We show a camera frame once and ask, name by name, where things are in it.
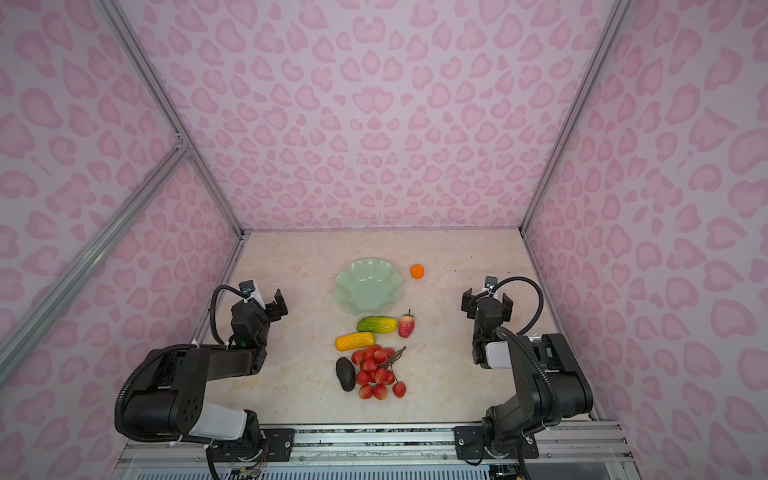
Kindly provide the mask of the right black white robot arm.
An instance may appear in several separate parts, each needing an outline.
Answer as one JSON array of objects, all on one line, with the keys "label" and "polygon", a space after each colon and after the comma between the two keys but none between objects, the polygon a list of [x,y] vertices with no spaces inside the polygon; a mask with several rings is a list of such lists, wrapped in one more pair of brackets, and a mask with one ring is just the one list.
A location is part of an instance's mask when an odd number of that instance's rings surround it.
[{"label": "right black white robot arm", "polygon": [[589,413],[594,395],[565,337],[529,337],[505,327],[513,301],[489,291],[463,293],[461,310],[473,321],[473,363],[483,369],[509,369],[514,395],[488,408],[480,423],[455,427],[458,459],[478,466],[491,458],[535,459],[535,435],[564,419]]}]

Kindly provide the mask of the green yellow fake mango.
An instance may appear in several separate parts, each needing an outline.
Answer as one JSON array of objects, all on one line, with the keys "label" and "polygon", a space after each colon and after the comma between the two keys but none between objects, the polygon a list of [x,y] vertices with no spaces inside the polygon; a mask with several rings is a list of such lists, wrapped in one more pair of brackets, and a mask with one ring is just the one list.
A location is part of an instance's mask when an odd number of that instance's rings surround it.
[{"label": "green yellow fake mango", "polygon": [[358,321],[356,331],[361,333],[390,334],[398,329],[398,320],[386,316],[367,316]]}]

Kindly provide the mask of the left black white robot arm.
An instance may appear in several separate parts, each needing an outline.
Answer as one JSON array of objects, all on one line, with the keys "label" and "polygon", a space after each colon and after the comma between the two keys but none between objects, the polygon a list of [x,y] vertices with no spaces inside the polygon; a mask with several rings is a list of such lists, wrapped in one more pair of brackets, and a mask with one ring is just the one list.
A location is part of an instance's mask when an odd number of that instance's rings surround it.
[{"label": "left black white robot arm", "polygon": [[214,344],[177,344],[150,351],[125,380],[114,407],[116,430],[142,443],[186,442],[208,447],[211,462],[267,458],[268,440],[251,410],[234,410],[205,399],[216,380],[254,376],[267,358],[270,327],[288,314],[281,291],[265,303],[252,281],[221,292],[240,297],[231,309],[232,336],[217,332]]}]

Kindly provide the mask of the red fake strawberry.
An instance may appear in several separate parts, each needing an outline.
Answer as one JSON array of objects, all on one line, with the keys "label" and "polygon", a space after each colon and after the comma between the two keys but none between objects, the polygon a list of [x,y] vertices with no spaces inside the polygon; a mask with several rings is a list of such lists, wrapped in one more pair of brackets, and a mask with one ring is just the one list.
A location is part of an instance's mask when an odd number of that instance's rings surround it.
[{"label": "red fake strawberry", "polygon": [[409,338],[415,329],[415,318],[411,311],[404,314],[398,322],[398,335],[401,338]]}]

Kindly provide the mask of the red fake cherry bunch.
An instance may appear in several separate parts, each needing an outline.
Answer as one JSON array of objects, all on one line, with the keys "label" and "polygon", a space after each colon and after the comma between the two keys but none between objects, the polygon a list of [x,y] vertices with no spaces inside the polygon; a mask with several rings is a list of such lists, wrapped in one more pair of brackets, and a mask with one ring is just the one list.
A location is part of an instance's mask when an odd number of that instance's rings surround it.
[{"label": "red fake cherry bunch", "polygon": [[361,400],[375,398],[383,401],[390,393],[399,399],[406,395],[406,384],[394,372],[395,363],[405,351],[406,347],[395,350],[374,345],[352,354],[351,362],[356,368],[355,384],[359,387]]}]

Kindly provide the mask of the small orange fake fruit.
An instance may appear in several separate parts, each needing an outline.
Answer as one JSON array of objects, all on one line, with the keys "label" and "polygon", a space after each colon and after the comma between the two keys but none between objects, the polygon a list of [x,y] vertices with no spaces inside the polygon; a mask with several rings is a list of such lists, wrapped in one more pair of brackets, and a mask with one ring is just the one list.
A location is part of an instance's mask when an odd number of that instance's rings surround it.
[{"label": "small orange fake fruit", "polygon": [[425,275],[425,269],[422,265],[413,265],[410,268],[410,275],[413,279],[422,279]]}]

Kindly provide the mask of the dark fake avocado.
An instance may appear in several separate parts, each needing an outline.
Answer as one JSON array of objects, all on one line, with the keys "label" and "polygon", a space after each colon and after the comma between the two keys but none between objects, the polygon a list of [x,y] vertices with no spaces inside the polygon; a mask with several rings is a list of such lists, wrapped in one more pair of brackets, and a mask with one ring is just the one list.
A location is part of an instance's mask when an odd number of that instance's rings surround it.
[{"label": "dark fake avocado", "polygon": [[343,391],[350,392],[355,388],[357,371],[348,358],[342,357],[336,361],[335,372]]}]

